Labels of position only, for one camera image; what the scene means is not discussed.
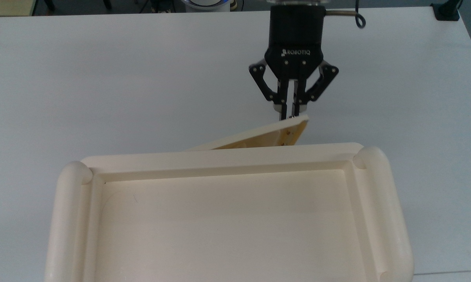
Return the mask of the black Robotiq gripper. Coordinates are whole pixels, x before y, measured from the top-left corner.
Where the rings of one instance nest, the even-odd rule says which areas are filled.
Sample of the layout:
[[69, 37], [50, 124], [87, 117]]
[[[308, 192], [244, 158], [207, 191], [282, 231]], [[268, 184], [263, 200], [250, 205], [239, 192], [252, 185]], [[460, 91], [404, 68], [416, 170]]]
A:
[[[268, 49], [265, 59], [249, 65], [249, 73], [267, 101], [273, 103], [279, 119], [287, 119], [288, 82], [295, 79], [292, 116], [306, 110], [307, 104], [318, 100], [339, 68], [323, 61], [321, 40], [325, 7], [319, 5], [275, 5], [271, 7]], [[267, 66], [278, 78], [278, 90], [273, 91], [264, 79]], [[319, 77], [308, 90], [307, 79], [319, 71]]]

